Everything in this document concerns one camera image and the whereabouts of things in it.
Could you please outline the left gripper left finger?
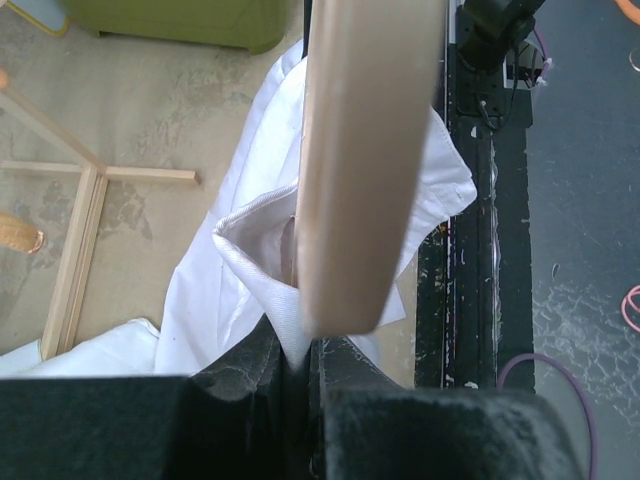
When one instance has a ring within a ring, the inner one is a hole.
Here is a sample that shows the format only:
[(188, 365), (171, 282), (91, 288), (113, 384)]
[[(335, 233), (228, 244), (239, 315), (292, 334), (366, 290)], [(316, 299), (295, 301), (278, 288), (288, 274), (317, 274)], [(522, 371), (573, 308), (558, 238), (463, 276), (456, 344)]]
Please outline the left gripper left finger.
[(5, 479), (280, 479), (280, 343), (267, 320), (190, 377), (5, 380)]

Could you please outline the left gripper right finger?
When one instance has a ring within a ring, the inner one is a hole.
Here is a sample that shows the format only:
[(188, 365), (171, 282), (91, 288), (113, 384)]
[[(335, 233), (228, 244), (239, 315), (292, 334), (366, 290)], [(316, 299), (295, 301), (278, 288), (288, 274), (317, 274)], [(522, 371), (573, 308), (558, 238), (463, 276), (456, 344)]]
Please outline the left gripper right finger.
[(317, 479), (582, 479), (551, 405), (518, 390), (406, 389), (346, 338), (315, 341)]

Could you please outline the light wooden hanger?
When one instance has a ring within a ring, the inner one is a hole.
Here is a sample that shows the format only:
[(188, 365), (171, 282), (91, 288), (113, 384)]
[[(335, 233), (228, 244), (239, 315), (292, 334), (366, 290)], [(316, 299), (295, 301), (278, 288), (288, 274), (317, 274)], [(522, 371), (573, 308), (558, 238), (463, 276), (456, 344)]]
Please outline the light wooden hanger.
[(317, 1), (307, 53), (296, 280), (314, 338), (366, 334), (394, 281), (435, 93), (443, 1)]

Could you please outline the white shirt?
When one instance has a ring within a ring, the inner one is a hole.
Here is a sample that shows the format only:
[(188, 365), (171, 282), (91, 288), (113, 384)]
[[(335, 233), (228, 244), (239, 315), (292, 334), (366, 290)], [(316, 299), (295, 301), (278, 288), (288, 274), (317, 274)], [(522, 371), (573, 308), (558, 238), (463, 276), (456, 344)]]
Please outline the white shirt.
[(193, 374), (229, 352), (267, 317), (289, 359), (310, 341), (285, 269), (298, 193), (307, 62), (295, 44), (260, 86), (217, 199), (176, 266), (163, 320), (132, 319), (44, 359), (28, 344), (3, 364), (11, 377)]

